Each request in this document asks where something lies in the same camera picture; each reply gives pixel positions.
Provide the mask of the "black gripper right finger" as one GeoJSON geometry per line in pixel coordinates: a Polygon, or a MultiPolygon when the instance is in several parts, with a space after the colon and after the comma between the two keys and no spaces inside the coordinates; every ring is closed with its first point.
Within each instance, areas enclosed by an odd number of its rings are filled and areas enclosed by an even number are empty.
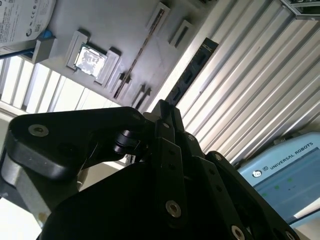
{"type": "Polygon", "coordinates": [[[298,240],[297,233],[217,151],[204,154],[172,110],[175,140],[182,151],[189,217],[197,235],[220,240],[298,240]]]}

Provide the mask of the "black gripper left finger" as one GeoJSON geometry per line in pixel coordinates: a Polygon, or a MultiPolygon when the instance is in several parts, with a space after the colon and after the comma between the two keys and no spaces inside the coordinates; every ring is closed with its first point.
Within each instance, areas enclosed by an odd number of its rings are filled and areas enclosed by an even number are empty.
{"type": "MultiPolygon", "coordinates": [[[[134,164],[176,164],[183,171],[181,148],[172,120],[174,105],[160,100],[152,112],[114,107],[21,115],[5,138],[5,198],[35,217],[48,218],[77,189],[81,171],[125,155],[134,164]]],[[[184,222],[187,209],[184,173],[176,180],[166,209],[184,222]]]]}

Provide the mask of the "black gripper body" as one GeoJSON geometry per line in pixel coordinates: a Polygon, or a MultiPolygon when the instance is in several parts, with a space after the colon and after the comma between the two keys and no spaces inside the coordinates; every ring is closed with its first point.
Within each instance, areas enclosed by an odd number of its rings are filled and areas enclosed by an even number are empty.
{"type": "Polygon", "coordinates": [[[224,240],[225,227],[205,201],[189,197],[185,226],[173,226],[166,203],[183,170],[174,163],[130,165],[58,205],[47,219],[42,240],[224,240]]]}

